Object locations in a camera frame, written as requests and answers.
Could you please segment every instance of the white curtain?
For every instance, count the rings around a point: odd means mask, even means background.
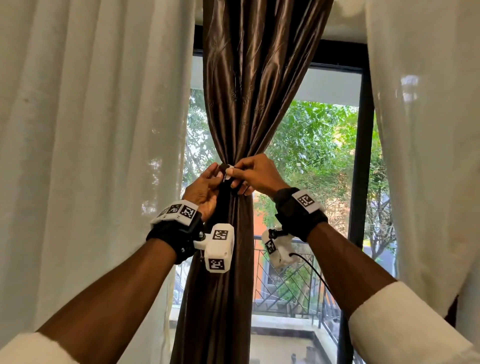
[[[367,0],[399,278],[480,347],[480,2]]]
[[[194,7],[0,2],[0,346],[128,257],[178,197]],[[124,363],[168,362],[172,284]]]

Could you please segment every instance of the person's left hand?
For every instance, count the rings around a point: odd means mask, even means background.
[[[193,183],[188,186],[183,195],[183,200],[198,205],[198,212],[202,213],[202,221],[206,222],[215,211],[218,185],[223,181],[222,172],[214,173],[218,163],[208,167]]]

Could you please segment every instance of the black cable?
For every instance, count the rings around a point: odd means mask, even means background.
[[[302,258],[302,259],[305,261],[305,263],[307,263],[307,264],[315,271],[315,273],[318,275],[318,278],[320,278],[320,280],[322,281],[322,283],[325,285],[325,288],[327,288],[327,289],[330,291],[330,288],[328,288],[328,284],[326,284],[326,282],[324,281],[324,279],[322,278],[322,276],[320,275],[320,273],[317,272],[317,270],[313,267],[313,265],[310,264],[310,262],[309,262],[307,259],[305,259],[303,256],[301,256],[301,255],[298,254],[298,253],[290,253],[290,254],[288,254],[288,255],[289,255],[289,256],[296,255],[296,256],[299,256],[300,258]]]

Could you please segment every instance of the brown curtain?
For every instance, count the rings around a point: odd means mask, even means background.
[[[263,152],[307,72],[333,0],[204,0],[204,95],[218,155]],[[247,364],[253,295],[252,198],[223,186],[209,224],[235,227],[230,271],[197,253],[183,294],[172,364]]]

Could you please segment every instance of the white plastic device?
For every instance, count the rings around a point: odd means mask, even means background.
[[[298,261],[297,256],[290,256],[295,253],[292,246],[293,235],[279,236],[276,239],[270,239],[268,230],[262,234],[262,242],[267,249],[270,263],[274,268],[284,268]]]
[[[196,249],[204,250],[205,267],[212,273],[225,273],[230,270],[235,234],[230,224],[216,224],[212,233],[205,234],[202,241],[193,241]]]

